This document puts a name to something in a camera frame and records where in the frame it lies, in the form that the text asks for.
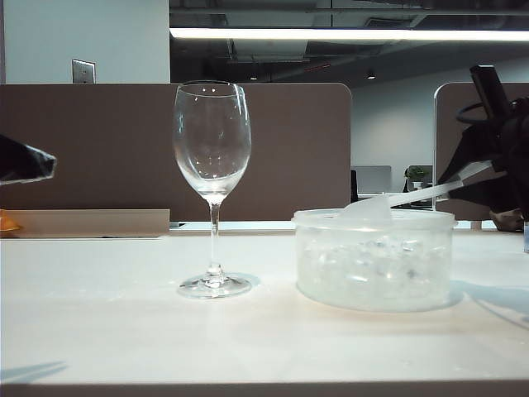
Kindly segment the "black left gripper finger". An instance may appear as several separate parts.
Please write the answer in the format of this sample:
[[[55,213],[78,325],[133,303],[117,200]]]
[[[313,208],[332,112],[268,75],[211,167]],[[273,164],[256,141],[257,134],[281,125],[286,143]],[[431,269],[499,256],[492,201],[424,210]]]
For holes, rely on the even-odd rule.
[[[1,135],[1,184],[51,179],[55,166],[55,156]]]

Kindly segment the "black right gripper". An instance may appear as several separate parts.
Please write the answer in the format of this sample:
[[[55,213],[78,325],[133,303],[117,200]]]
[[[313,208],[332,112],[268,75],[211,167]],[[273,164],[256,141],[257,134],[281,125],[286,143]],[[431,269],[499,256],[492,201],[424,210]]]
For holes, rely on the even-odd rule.
[[[494,116],[494,124],[466,128],[437,182],[452,181],[466,166],[487,160],[505,175],[471,178],[448,197],[484,205],[495,213],[514,209],[528,213],[528,97],[508,103]]]

